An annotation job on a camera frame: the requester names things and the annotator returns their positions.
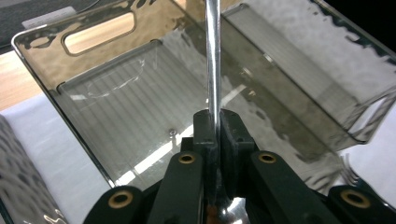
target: black cable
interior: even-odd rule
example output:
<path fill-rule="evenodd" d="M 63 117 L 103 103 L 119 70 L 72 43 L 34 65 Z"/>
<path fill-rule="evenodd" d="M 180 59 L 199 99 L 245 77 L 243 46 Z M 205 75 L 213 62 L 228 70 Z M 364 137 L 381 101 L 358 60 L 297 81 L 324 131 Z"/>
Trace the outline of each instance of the black cable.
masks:
<path fill-rule="evenodd" d="M 96 2 L 90 4 L 88 7 L 85 7 L 84 9 L 78 11 L 78 13 L 84 12 L 84 11 L 90 9 L 91 7 L 94 7 L 96 4 L 98 4 L 99 1 L 100 1 L 100 0 L 96 0 Z"/>

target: white label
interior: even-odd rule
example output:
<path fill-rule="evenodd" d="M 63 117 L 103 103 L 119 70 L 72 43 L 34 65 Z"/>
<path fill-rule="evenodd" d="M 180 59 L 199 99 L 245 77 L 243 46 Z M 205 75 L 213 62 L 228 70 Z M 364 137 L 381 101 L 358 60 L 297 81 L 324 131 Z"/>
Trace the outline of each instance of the white label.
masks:
<path fill-rule="evenodd" d="M 50 12 L 48 14 L 33 18 L 29 21 L 23 21 L 22 25 L 25 29 L 35 28 L 40 25 L 49 24 L 60 21 L 64 18 L 76 15 L 77 12 L 72 7 L 64 7 L 62 9 Z"/>

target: black plastic part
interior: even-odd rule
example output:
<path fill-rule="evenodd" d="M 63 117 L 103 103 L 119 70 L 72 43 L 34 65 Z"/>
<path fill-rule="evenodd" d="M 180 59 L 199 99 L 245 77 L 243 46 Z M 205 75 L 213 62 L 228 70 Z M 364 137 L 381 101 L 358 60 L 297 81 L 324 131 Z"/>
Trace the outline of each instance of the black plastic part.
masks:
<path fill-rule="evenodd" d="M 250 160 L 250 178 L 275 223 L 340 223 L 280 156 L 258 151 Z"/>
<path fill-rule="evenodd" d="M 255 142 L 248 133 L 244 122 L 233 111 L 221 109 L 221 174 L 225 190 L 230 199 L 241 194 L 241 174 L 246 171 L 246 163 L 255 150 Z"/>
<path fill-rule="evenodd" d="M 132 200 L 123 207 L 114 208 L 111 202 L 122 205 L 126 200 L 125 192 L 132 195 Z M 110 189 L 95 204 L 91 212 L 85 218 L 84 224 L 130 224 L 143 223 L 140 211 L 143 201 L 143 193 L 140 189 L 131 186 L 121 186 Z"/>
<path fill-rule="evenodd" d="M 209 204 L 214 204 L 218 191 L 219 177 L 219 144 L 216 140 L 208 110 L 194 114 L 193 151 L 204 159 L 205 198 Z"/>
<path fill-rule="evenodd" d="M 351 186 L 331 188 L 327 205 L 343 223 L 396 223 L 396 214 L 382 204 L 375 196 L 362 189 Z"/>
<path fill-rule="evenodd" d="M 192 151 L 174 155 L 169 162 L 147 223 L 202 223 L 203 170 L 204 161 L 201 155 Z"/>

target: metal rod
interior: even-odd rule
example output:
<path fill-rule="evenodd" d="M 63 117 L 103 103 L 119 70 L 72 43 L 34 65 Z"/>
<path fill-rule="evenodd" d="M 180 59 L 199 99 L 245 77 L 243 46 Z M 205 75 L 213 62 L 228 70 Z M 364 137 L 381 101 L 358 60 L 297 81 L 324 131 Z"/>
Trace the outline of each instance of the metal rod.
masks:
<path fill-rule="evenodd" d="M 219 144 L 220 137 L 220 3 L 206 0 L 206 56 L 209 113 Z"/>

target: handle cutout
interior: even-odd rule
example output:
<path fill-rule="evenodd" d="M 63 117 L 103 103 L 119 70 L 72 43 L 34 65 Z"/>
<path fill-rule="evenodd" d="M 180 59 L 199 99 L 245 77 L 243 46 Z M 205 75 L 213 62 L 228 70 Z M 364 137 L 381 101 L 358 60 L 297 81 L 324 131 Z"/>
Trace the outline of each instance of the handle cutout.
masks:
<path fill-rule="evenodd" d="M 64 40 L 64 45 L 69 53 L 80 54 L 118 36 L 131 33 L 133 30 L 134 13 L 130 12 L 68 35 Z"/>

